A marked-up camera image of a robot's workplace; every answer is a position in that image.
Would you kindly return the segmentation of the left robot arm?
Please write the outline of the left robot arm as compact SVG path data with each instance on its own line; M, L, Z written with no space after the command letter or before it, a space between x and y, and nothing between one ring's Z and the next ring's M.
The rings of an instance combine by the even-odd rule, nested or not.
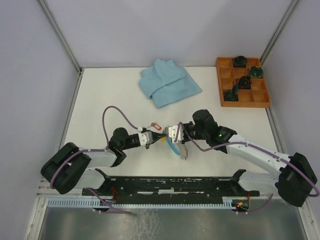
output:
M102 167L117 167L127 157L125 150L145 147L164 138L165 133L143 128L141 132L128 134L119 127L113 131L106 149L85 149L73 142L65 144L40 170L52 189L64 195L74 188L92 188L99 195L106 195L111 183L102 173Z

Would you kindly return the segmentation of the metal key organizer plate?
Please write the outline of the metal key organizer plate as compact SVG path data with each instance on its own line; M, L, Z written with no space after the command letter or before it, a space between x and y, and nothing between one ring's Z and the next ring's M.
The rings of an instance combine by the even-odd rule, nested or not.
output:
M167 136L167 130L168 127L165 127L165 129L163 130L164 133L166 133L166 139L167 139L167 144L169 145L169 147L171 148L171 150L180 157L181 160L186 160L188 158L188 149L186 147L186 145L183 143L183 141L179 141L178 143L173 143L171 142L171 140L168 138Z

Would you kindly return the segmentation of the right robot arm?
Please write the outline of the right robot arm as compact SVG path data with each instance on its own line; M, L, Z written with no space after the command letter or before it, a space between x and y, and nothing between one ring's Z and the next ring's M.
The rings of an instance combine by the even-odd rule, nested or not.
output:
M265 173L243 170L229 183L234 195L240 196L246 191L277 194L295 207L301 207L308 197L319 197L318 179L303 154L289 155L257 145L235 130L218 125L206 109L196 111L192 119L192 122L178 124L178 136L183 140L194 144L205 141L209 147L202 148L202 152L221 151L265 170Z

